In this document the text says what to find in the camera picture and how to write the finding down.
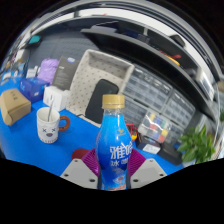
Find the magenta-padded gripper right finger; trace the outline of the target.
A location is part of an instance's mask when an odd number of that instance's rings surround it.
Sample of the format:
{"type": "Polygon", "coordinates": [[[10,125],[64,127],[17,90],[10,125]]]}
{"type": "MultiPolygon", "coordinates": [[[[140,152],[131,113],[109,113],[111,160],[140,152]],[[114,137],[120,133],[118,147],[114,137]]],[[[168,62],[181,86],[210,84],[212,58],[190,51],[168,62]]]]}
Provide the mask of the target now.
{"type": "Polygon", "coordinates": [[[133,149],[128,162],[128,188],[135,189],[148,185],[166,176],[155,159],[146,159],[133,149]]]}

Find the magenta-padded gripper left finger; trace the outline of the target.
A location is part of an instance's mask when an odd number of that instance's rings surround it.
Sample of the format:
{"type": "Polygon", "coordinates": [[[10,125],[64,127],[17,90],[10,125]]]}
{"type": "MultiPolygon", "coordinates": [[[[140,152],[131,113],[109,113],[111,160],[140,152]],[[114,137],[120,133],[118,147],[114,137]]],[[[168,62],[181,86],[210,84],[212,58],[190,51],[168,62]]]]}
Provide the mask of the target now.
{"type": "Polygon", "coordinates": [[[61,174],[61,177],[76,185],[89,189],[100,186],[100,165],[95,150],[77,149],[72,154],[72,161],[61,174]]]}

